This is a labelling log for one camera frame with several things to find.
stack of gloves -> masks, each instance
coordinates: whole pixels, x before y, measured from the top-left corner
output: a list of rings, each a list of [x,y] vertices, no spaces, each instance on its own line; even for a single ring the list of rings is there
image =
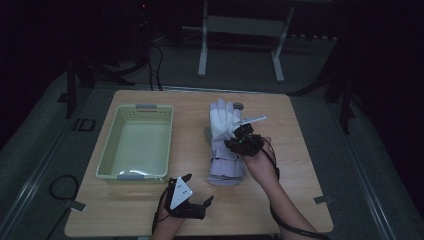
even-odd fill
[[[237,184],[246,174],[245,166],[243,160],[225,146],[224,140],[235,137],[233,132],[239,125],[233,123],[240,121],[240,110],[223,99],[211,103],[209,110],[211,165],[208,182],[221,186]]]

human arm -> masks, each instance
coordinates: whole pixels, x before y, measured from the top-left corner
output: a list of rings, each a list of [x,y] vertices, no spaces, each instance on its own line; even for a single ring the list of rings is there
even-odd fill
[[[275,155],[270,146],[271,139],[265,138],[263,149],[275,162]],[[268,156],[259,151],[255,156],[243,155],[242,159],[246,163],[252,177],[259,183],[267,195],[271,207],[278,218],[291,227],[309,232],[316,232],[315,228],[299,212],[293,204],[283,187],[278,181],[274,165],[271,164]],[[279,226],[283,239],[304,240],[311,239],[297,233],[286,230]]]
[[[158,209],[158,217],[156,221],[156,228],[153,231],[151,240],[171,240],[175,237],[181,225],[184,223],[185,218],[176,218],[169,215],[165,209],[165,201],[161,202]]]

plastic basket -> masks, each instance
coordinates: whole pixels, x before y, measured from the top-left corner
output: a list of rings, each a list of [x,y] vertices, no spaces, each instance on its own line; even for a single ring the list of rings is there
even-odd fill
[[[171,105],[118,106],[96,176],[162,182],[168,172],[173,112]]]

metal stand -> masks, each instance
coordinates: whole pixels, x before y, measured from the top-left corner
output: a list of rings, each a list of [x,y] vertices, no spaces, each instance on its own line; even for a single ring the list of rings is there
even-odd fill
[[[208,15],[208,1],[204,0],[203,6],[203,32],[202,49],[200,51],[200,61],[198,76],[206,76],[206,63],[208,58],[208,32],[223,32],[234,34],[249,34],[260,36],[278,37],[279,42],[275,50],[271,51],[272,63],[274,65],[276,81],[284,82],[283,70],[280,62],[280,54],[284,40],[287,37],[290,21],[292,19],[294,7],[290,7],[285,21],[235,18]]]

finger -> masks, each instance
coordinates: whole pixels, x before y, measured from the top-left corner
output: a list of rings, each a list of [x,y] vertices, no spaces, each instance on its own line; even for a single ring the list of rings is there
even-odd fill
[[[218,99],[218,114],[218,118],[221,124],[225,123],[225,120],[227,118],[227,109],[225,106],[225,102],[222,98]]]
[[[234,115],[233,115],[233,112],[234,112],[234,107],[233,107],[233,103],[232,102],[228,102],[227,103],[227,106],[226,106],[226,109],[227,109],[227,119],[226,119],[226,124],[227,124],[227,130],[229,131],[229,133],[231,134],[232,133],[232,130],[233,130],[233,117],[234,117]]]
[[[209,111],[213,111],[217,109],[218,109],[218,106],[216,105],[216,103],[211,103],[211,105],[209,106]]]
[[[240,110],[239,109],[235,109],[233,115],[236,118],[236,121],[234,121],[234,122],[240,121],[240,115],[241,114],[240,114]]]

